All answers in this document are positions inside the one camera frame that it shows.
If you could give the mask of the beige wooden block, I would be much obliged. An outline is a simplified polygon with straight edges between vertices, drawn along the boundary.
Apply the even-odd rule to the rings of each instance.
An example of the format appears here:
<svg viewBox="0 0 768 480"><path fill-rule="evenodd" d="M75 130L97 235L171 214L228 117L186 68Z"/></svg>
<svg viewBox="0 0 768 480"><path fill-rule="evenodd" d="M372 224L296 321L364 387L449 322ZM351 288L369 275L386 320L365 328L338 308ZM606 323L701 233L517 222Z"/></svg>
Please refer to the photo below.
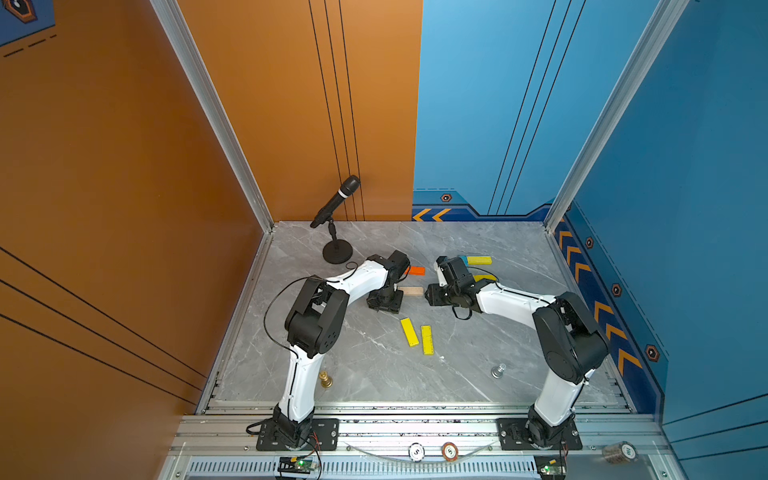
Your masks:
<svg viewBox="0 0 768 480"><path fill-rule="evenodd" d="M401 291L404 296L419 297L424 295L423 287L399 287L398 290Z"/></svg>

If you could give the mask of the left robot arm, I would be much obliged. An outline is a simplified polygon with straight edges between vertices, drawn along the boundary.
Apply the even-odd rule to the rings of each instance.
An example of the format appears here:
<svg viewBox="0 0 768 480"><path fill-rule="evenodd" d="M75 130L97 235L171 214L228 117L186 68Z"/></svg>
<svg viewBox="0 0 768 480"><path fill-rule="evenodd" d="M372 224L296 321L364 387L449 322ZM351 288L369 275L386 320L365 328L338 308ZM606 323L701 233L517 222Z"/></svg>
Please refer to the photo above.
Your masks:
<svg viewBox="0 0 768 480"><path fill-rule="evenodd" d="M368 257L351 273L304 280L285 320L290 366L283 395L273 409L278 431L292 443L311 435L315 389L324 355L339 340L347 307L365 298L369 308L397 313L403 292L397 284L410 267L400 251Z"/></svg>

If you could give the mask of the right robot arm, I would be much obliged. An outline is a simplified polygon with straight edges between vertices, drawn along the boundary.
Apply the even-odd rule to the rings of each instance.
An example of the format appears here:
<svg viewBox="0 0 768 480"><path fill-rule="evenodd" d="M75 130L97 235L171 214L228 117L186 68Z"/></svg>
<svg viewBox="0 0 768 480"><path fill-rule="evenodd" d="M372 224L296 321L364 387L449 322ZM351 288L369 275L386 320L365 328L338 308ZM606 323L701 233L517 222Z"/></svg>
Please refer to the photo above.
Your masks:
<svg viewBox="0 0 768 480"><path fill-rule="evenodd" d="M530 407L529 441L541 448L567 428L585 384L610 354L610 342L579 295L537 295L481 280L465 287L438 283L427 287L432 306L464 308L497 315L535 330L549 372Z"/></svg>

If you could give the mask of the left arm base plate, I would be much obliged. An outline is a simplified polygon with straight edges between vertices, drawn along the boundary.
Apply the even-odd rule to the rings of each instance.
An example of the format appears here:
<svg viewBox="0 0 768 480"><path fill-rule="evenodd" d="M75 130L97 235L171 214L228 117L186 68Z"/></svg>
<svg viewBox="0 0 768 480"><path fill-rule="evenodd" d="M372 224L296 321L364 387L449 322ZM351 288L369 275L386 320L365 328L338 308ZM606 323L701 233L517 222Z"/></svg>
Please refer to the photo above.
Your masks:
<svg viewBox="0 0 768 480"><path fill-rule="evenodd" d="M335 451L338 446L339 425L337 418L312 418L301 423L267 420L258 434L258 451Z"/></svg>

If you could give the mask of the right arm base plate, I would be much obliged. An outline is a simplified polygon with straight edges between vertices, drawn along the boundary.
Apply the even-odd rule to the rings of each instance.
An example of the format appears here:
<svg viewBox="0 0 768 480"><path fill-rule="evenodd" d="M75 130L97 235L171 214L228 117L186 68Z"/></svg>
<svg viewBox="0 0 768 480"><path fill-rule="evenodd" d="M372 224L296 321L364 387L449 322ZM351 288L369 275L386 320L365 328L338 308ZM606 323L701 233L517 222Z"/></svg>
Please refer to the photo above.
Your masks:
<svg viewBox="0 0 768 480"><path fill-rule="evenodd" d="M552 427L543 420L529 418L498 418L498 439L504 451L568 450L583 449L575 416L571 415L561 425Z"/></svg>

